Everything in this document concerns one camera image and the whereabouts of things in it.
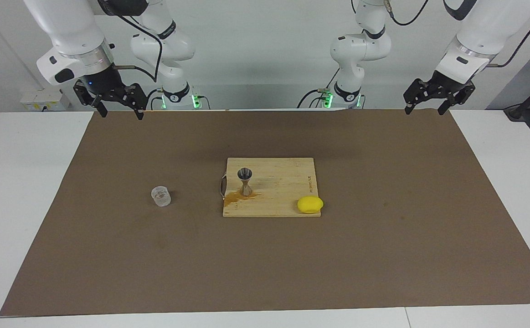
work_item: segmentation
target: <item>metal jigger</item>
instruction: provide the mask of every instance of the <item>metal jigger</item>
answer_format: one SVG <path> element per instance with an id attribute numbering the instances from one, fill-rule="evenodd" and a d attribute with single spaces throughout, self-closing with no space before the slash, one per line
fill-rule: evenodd
<path id="1" fill-rule="evenodd" d="M 240 188 L 240 194 L 244 197 L 248 197 L 252 194 L 252 188 L 248 185 L 248 181 L 251 180 L 252 171 L 248 168 L 242 168 L 238 170 L 238 178 L 242 181 L 242 187 Z"/>

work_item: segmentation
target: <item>table surface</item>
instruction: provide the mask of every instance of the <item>table surface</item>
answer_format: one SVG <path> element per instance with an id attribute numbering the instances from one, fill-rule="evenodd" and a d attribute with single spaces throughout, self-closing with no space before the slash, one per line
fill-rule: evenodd
<path id="1" fill-rule="evenodd" d="M 530 130 L 503 112 L 452 115 L 530 248 Z M 92 112 L 0 113 L 0 308 L 54 199 Z M 0 318 L 13 327 L 530 326 L 530 305 Z"/>

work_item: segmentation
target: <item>brown mat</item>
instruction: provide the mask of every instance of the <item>brown mat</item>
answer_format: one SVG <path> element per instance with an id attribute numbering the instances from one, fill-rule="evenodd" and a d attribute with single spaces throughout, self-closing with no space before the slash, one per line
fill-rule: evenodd
<path id="1" fill-rule="evenodd" d="M 315 158 L 322 217 L 223 218 L 229 157 Z M 511 303 L 530 303 L 530 251 L 450 114 L 113 112 L 0 315 Z"/>

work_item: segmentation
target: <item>wooden cutting board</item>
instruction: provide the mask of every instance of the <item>wooden cutting board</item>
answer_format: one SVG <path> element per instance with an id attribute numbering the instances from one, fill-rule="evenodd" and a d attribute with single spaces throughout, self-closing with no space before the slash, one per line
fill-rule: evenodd
<path id="1" fill-rule="evenodd" d="M 248 185 L 252 195 L 240 194 L 242 181 L 237 172 L 252 170 Z M 223 216 L 226 218 L 319 218 L 303 214 L 298 200 L 318 196 L 313 158 L 228 158 Z"/>

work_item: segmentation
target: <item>lemon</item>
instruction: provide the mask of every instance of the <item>lemon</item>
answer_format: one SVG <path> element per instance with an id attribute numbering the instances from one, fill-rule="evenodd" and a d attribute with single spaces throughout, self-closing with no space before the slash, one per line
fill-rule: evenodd
<path id="1" fill-rule="evenodd" d="M 306 196 L 298 200 L 298 209 L 305 214 L 317 213 L 323 206 L 323 200 L 317 196 Z"/>

